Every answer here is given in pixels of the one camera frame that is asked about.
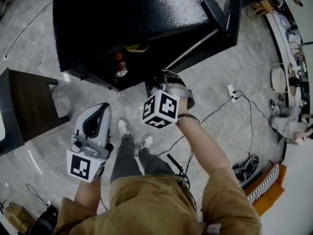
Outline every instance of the jeans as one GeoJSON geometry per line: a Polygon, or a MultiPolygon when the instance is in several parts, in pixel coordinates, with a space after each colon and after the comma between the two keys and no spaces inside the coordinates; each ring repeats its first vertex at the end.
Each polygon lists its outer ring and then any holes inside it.
{"type": "MultiPolygon", "coordinates": [[[[134,157],[134,152],[134,139],[131,136],[125,134],[122,137],[122,143],[117,151],[117,156],[110,179],[111,184],[118,178],[142,175],[134,157]]],[[[150,154],[148,148],[141,149],[138,153],[138,156],[145,175],[175,175],[170,166],[158,156],[150,154]]]]}

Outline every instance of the black cabinet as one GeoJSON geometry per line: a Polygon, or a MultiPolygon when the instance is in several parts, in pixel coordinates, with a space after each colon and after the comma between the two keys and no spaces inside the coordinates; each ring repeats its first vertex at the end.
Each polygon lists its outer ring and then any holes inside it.
{"type": "Polygon", "coordinates": [[[182,71],[237,43],[241,0],[224,11],[213,0],[53,0],[61,71],[118,91],[155,76],[212,31],[218,33],[180,59],[182,71]],[[126,47],[149,41],[144,53],[126,47]],[[117,77],[114,53],[128,73],[117,77]]]}

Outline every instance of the electrical outlet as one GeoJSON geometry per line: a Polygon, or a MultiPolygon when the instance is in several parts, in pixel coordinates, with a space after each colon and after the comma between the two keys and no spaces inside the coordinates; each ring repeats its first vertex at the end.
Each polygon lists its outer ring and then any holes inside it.
{"type": "Polygon", "coordinates": [[[228,89],[229,97],[233,96],[233,98],[231,99],[231,102],[232,103],[236,102],[237,100],[235,99],[236,93],[234,93],[234,91],[235,91],[234,86],[232,84],[230,84],[227,86],[227,89],[228,89]]]}

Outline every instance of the wrist strap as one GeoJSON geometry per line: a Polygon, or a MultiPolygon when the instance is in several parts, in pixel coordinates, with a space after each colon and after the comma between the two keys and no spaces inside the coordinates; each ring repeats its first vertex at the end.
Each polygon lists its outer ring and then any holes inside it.
{"type": "Polygon", "coordinates": [[[185,119],[185,118],[193,118],[195,119],[196,121],[198,121],[198,123],[200,123],[199,119],[197,119],[195,116],[191,115],[191,114],[180,114],[178,115],[178,121],[182,120],[182,119],[185,119]]]}

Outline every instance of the striped cushion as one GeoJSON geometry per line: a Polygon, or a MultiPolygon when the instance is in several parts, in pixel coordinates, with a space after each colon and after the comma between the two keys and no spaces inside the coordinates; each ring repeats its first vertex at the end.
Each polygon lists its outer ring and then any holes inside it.
{"type": "Polygon", "coordinates": [[[249,195],[247,196],[250,203],[254,203],[261,195],[268,191],[268,189],[274,184],[279,174],[279,166],[276,164],[272,170],[268,173],[262,183],[249,195]]]}

